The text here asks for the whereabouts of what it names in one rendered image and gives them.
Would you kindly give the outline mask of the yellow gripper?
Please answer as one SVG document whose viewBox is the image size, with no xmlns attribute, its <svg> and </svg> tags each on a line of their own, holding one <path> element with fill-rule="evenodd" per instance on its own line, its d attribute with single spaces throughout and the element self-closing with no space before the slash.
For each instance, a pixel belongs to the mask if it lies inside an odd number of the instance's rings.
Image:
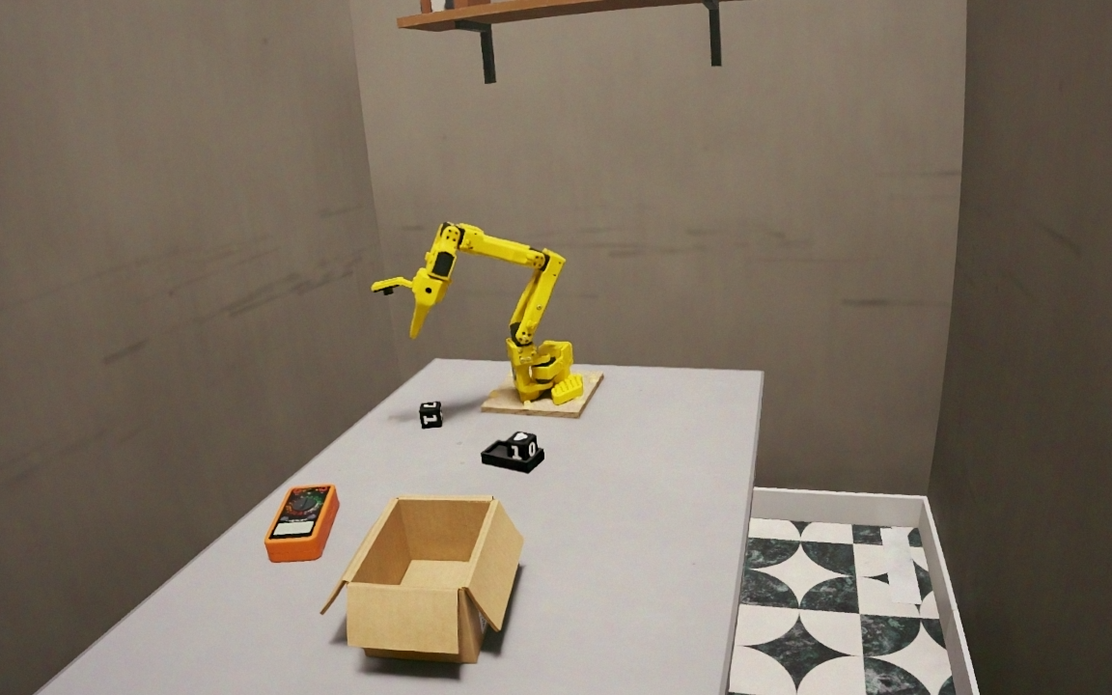
<svg viewBox="0 0 1112 695">
<path fill-rule="evenodd" d="M 450 278 L 449 281 L 438 280 L 438 278 L 427 274 L 426 268 L 420 268 L 418 274 L 416 274 L 416 277 L 413 278 L 413 282 L 404 280 L 403 277 L 393 278 L 393 280 L 375 282 L 373 291 L 383 291 L 384 295 L 387 295 L 393 292 L 393 289 L 400 285 L 409 287 L 415 294 L 416 307 L 410 329 L 410 338 L 415 339 L 421 330 L 424 320 L 427 319 L 427 312 L 429 312 L 431 305 L 435 305 L 435 302 L 441 302 L 441 299 L 444 299 L 444 295 L 447 291 L 447 287 L 451 285 L 451 280 Z"/>
</svg>

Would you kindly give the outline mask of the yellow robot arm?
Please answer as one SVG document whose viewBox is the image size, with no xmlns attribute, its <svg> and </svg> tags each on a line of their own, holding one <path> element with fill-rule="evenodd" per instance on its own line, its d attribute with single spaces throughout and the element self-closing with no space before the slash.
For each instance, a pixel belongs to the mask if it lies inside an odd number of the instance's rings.
<svg viewBox="0 0 1112 695">
<path fill-rule="evenodd" d="M 570 375 L 570 345 L 543 342 L 536 353 L 537 347 L 532 342 L 542 320 L 544 308 L 550 302 L 553 285 L 559 280 L 562 265 L 566 260 L 564 257 L 557 257 L 557 254 L 552 255 L 553 252 L 550 254 L 546 249 L 539 251 L 526 245 L 499 240 L 499 238 L 483 235 L 481 230 L 475 230 L 480 229 L 476 226 L 471 226 L 471 228 L 467 228 L 467 226 L 469 225 L 441 224 L 438 226 L 438 234 L 435 244 L 433 244 L 435 246 L 431 247 L 430 254 L 427 252 L 425 257 L 427 259 L 427 274 L 449 281 L 451 265 L 458 258 L 456 249 L 464 254 L 480 254 L 495 257 L 495 259 L 506 261 L 506 264 L 528 265 L 528 267 L 534 268 L 532 280 L 522 294 L 512 317 L 512 324 L 509 324 L 512 338 L 506 340 L 508 356 L 512 357 L 513 383 L 519 390 L 522 403 L 536 400 L 544 390 L 550 390 L 550 388 L 553 405 L 577 399 L 578 396 L 583 395 L 583 379 L 582 375 Z M 488 240 L 483 237 L 488 238 Z M 528 305 L 528 311 L 526 311 L 526 305 Z M 529 368 L 532 368 L 532 375 Z"/>
</svg>

